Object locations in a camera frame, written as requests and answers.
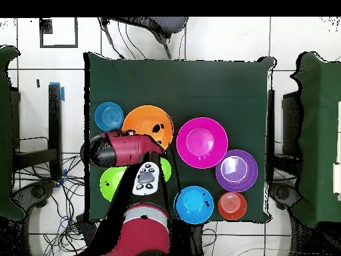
white tile floor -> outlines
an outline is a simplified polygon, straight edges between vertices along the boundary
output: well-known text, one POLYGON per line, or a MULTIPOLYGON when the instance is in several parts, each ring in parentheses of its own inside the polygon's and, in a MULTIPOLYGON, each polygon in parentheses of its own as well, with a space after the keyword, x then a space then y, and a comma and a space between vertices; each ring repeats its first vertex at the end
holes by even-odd
MULTIPOLYGON (((56 31, 69 33, 72 19, 54 19, 56 31)), ((47 136, 47 88, 49 82, 59 82, 65 87, 62 102, 63 158, 79 152, 83 143, 83 52, 92 51, 112 59, 118 58, 100 30, 96 18, 78 18, 78 48, 46 49, 39 44, 39 20, 0 19, 0 45, 13 45, 21 55, 9 64, 8 76, 21 92, 21 138, 47 136)), ((129 43, 125 25, 119 24, 121 34, 137 59, 143 56, 129 43)), ((116 22, 109 25, 115 47, 127 58, 133 59, 125 47, 116 22)), ((335 18, 328 17, 190 17, 187 25, 186 56, 188 60, 256 61, 259 57, 273 56, 277 66, 273 75, 275 96, 275 139, 282 141, 282 96, 298 89, 289 78, 296 59, 303 51, 317 51, 326 60, 340 58, 338 42, 340 28, 335 18)), ((131 41, 150 59, 167 59, 163 46, 145 29, 127 26, 131 41)), ((63 44, 73 39, 61 37, 60 32, 46 35, 45 40, 63 44)), ((172 36, 169 49, 173 59, 184 59, 184 31, 172 36)), ((21 150, 46 148, 45 140, 22 141, 21 150)), ((280 143, 275 144, 277 153, 282 152, 280 143)), ((82 163, 74 168, 73 175, 84 175, 82 163)), ((21 186, 27 184, 22 180, 21 186)), ((77 193, 82 195, 82 187, 77 193)), ((55 189, 54 198, 65 213, 65 196, 55 189)), ((74 196, 76 214, 84 209, 82 196, 74 196)), ((274 202, 268 202, 272 220, 263 225, 255 223, 211 222, 205 228, 216 228, 217 240, 204 248, 205 256, 287 256, 290 249, 291 228, 286 211, 278 210, 274 202)), ((43 238, 54 237, 60 217, 56 204, 50 199, 42 209, 35 209, 29 226, 33 256, 42 256, 47 246, 43 238)), ((212 243, 212 231, 205 231, 203 245, 212 243)))

table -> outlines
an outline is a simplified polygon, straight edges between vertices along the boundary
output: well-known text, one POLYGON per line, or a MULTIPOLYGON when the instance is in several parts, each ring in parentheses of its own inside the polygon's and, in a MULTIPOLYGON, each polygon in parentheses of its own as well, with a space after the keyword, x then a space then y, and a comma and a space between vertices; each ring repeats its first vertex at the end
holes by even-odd
MULTIPOLYGON (((258 179, 243 192, 248 209, 241 221, 265 223, 263 211, 264 152, 268 70, 274 59, 263 57, 257 62, 232 61, 128 61, 109 60, 87 53, 90 73, 90 136, 101 133, 95 123, 95 110, 105 101, 121 106, 125 115, 141 105, 165 110, 174 124, 171 147, 176 155, 181 188, 200 185, 214 199, 209 221, 224 221, 218 212, 220 196, 226 192, 216 181, 215 167, 195 169, 185 164, 176 152, 176 134, 195 117, 218 121, 228 135, 229 149, 248 151, 258 163, 258 179)), ((178 191, 174 174, 167 182, 169 203, 178 191)), ((102 196, 99 179, 105 169, 90 168, 90 219, 102 219, 109 202, 102 196)))

green cloth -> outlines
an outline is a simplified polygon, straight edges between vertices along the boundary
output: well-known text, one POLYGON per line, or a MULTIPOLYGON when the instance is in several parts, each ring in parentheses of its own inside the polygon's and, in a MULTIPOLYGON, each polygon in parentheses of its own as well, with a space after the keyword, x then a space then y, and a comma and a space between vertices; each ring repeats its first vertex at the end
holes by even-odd
MULTIPOLYGON (((141 105, 154 105, 165 110, 174 124, 171 146, 181 188, 200 185, 213 196, 214 212, 209 220, 222 221, 217 205, 226 192, 217 182, 215 167, 195 169, 185 164, 176 151, 176 134, 190 119, 210 117, 218 121, 228 135, 229 149, 248 151, 258 163, 256 183, 242 194, 248 209, 242 221, 264 223, 268 215, 264 202, 264 152, 267 108, 267 75, 274 59, 259 62, 224 61, 127 61, 108 60, 89 53, 90 62, 90 136, 100 134, 95 123, 95 110, 112 101, 127 115, 141 105)), ((178 191, 174 163, 167 182, 172 207, 178 191)), ((90 218, 102 219, 109 202, 102 196, 99 179, 105 169, 90 168, 90 218)))
POLYGON ((321 221, 341 222, 341 202, 333 193, 341 64, 321 61, 313 52, 305 53, 294 78, 302 84, 304 109, 298 140, 303 157, 298 191, 303 199, 293 206, 292 212, 309 227, 321 221))
POLYGON ((18 51, 12 46, 0 47, 0 216, 20 220, 25 212, 11 200, 12 162, 13 162, 13 127, 12 106, 7 68, 11 60, 18 56, 18 51))

purple bowl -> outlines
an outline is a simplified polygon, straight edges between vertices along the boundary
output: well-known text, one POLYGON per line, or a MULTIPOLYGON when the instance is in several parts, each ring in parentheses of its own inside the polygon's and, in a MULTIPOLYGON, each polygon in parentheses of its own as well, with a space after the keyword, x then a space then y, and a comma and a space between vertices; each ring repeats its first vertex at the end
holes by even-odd
POLYGON ((216 179, 227 191, 246 191, 256 182, 258 166, 256 160, 246 151, 234 149, 227 151, 216 165, 216 179))

green bowl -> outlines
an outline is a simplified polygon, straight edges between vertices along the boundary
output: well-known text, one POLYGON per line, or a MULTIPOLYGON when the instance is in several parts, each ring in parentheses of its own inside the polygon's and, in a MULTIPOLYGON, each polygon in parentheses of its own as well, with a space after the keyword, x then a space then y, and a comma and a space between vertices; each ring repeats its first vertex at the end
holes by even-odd
MULTIPOLYGON (((115 194, 117 187, 125 173, 127 167, 113 167, 105 170, 99 181, 99 187, 103 197, 111 201, 115 194)), ((163 175, 165 176, 165 181, 168 181, 171 177, 172 167, 171 164, 165 159, 161 158, 161 169, 163 170, 163 175)))
POLYGON ((161 169, 163 170, 165 181, 168 181, 172 174, 172 167, 168 160, 165 158, 161 158, 161 169))
POLYGON ((111 201, 127 167, 113 167, 105 170, 99 181, 103 197, 111 201))

